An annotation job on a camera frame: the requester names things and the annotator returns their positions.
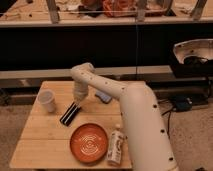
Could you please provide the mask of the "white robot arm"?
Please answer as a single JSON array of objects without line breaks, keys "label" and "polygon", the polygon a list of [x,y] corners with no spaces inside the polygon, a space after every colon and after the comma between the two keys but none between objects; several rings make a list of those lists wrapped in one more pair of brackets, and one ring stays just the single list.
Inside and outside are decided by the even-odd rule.
[{"label": "white robot arm", "polygon": [[180,171],[153,90],[145,82],[123,83],[96,75],[91,63],[70,69],[77,104],[92,86],[120,104],[133,171]]}]

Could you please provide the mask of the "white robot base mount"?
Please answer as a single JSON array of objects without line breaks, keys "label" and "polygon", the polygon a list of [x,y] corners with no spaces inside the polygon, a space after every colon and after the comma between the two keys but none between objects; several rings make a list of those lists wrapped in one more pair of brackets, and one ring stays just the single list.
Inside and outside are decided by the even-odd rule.
[{"label": "white robot base mount", "polygon": [[180,64],[183,64],[184,60],[191,56],[213,60],[213,38],[176,43],[173,46],[173,53]]}]

